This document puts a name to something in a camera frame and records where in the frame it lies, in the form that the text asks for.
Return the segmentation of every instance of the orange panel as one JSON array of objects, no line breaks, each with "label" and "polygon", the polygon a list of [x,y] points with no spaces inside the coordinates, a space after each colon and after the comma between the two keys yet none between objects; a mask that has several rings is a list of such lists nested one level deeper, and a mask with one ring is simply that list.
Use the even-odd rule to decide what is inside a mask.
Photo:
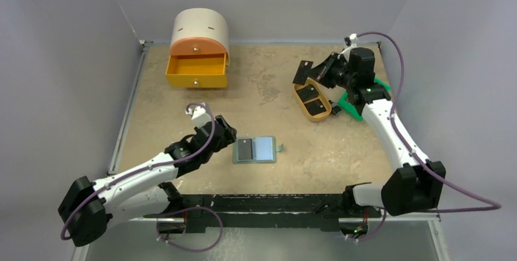
[{"label": "orange panel", "polygon": [[212,55],[225,54],[224,46],[211,38],[186,37],[171,45],[170,55]]}]

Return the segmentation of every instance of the robotic arm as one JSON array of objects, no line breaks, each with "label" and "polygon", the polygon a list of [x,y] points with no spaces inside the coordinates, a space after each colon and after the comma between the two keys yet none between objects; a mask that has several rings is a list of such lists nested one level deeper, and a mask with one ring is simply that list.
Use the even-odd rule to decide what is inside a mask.
[{"label": "robotic arm", "polygon": [[[147,162],[123,173],[93,182],[84,176],[72,183],[58,213],[65,223],[72,216],[67,228],[77,247],[95,241],[108,228],[120,222],[168,212],[167,208],[177,190],[166,182],[197,170],[209,161],[214,152],[235,142],[237,131],[222,116],[215,117],[215,128],[212,130],[211,117],[205,108],[198,106],[189,109],[187,114],[196,125],[195,134],[185,136]],[[212,139],[201,150],[212,131]],[[86,204],[72,215],[83,202]]]},{"label": "robotic arm", "polygon": [[[393,170],[385,185],[347,186],[343,194],[345,205],[381,207],[392,216],[436,208],[443,183],[427,173],[413,154],[418,154],[427,167],[441,177],[445,177],[445,167],[441,162],[431,161],[411,139],[397,114],[391,114],[390,95],[384,86],[374,81],[373,51],[358,47],[356,35],[346,38],[345,42],[347,48],[339,54],[331,53],[306,75],[327,88],[339,86],[347,91],[349,102],[375,130]],[[396,133],[392,122],[400,134]],[[410,152],[401,136],[413,148]]]}]

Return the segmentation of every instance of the wooden table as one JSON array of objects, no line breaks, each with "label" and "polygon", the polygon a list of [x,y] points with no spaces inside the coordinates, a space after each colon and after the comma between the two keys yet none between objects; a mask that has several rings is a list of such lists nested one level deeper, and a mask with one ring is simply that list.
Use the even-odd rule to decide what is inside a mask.
[{"label": "wooden table", "polygon": [[[377,77],[387,82],[379,50]],[[312,123],[293,94],[300,60],[317,65],[339,46],[232,46],[229,86],[217,90],[171,87],[165,79],[168,46],[149,50],[134,104],[119,171],[162,152],[194,132],[184,109],[207,102],[239,136],[273,135],[285,149],[276,163],[232,163],[232,147],[216,153],[201,168],[173,182],[181,193],[341,193],[360,182],[385,182],[388,158],[375,132],[348,113]],[[343,89],[324,92],[337,101]]]}]

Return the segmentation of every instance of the table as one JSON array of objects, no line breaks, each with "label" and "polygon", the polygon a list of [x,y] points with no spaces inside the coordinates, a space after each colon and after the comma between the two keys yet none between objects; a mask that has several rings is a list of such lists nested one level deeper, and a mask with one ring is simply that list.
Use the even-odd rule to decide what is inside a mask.
[{"label": "table", "polygon": [[[377,45],[377,77],[387,82]],[[152,46],[140,79],[118,171],[125,171],[194,132],[189,102],[206,102],[239,136],[273,135],[284,150],[276,163],[232,162],[229,146],[199,170],[174,180],[183,194],[342,193],[360,182],[384,183],[392,174],[375,132],[342,112],[310,122],[294,98],[300,60],[317,65],[339,46],[231,46],[228,87],[173,88],[165,79],[168,46]],[[337,101],[343,89],[323,90]]]}]

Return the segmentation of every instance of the yellow drawer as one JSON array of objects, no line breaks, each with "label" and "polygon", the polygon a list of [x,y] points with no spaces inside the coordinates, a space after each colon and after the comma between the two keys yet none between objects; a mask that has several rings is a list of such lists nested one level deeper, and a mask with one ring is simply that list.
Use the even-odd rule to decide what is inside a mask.
[{"label": "yellow drawer", "polygon": [[228,85],[224,54],[171,55],[165,77],[173,87],[221,88]]}]

